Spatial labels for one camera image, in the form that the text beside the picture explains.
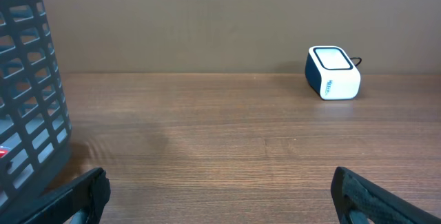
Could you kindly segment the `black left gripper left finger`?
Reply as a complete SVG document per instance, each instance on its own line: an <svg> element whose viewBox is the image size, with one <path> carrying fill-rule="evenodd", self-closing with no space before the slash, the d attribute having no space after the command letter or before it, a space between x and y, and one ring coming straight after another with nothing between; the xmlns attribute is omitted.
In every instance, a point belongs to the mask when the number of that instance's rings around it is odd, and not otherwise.
<svg viewBox="0 0 441 224"><path fill-rule="evenodd" d="M18 224L99 223L111 195L106 171L96 167L13 213Z"/></svg>

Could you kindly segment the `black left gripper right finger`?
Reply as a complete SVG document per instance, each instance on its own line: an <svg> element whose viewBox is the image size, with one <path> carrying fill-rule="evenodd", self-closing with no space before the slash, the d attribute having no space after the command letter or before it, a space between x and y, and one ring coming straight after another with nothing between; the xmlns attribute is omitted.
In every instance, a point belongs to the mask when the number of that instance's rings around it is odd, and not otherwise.
<svg viewBox="0 0 441 224"><path fill-rule="evenodd" d="M331 196L341 224L440 224L440 218L406 202L345 167L337 167Z"/></svg>

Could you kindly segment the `grey plastic basket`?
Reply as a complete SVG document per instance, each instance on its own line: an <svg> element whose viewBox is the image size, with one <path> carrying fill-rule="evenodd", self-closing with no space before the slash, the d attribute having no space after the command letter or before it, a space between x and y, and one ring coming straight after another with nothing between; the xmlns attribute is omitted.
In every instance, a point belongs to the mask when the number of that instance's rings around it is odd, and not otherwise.
<svg viewBox="0 0 441 224"><path fill-rule="evenodd" d="M1 212L38 198L67 164L72 126L43 0L1 0Z"/></svg>

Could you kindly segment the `red candy bag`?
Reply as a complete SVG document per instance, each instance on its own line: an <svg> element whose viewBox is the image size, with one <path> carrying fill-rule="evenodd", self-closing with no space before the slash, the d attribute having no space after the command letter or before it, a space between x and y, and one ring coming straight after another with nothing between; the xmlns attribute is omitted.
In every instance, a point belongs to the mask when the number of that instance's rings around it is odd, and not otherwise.
<svg viewBox="0 0 441 224"><path fill-rule="evenodd" d="M1 146L0 147L0 158L4 157L10 149L8 147Z"/></svg>

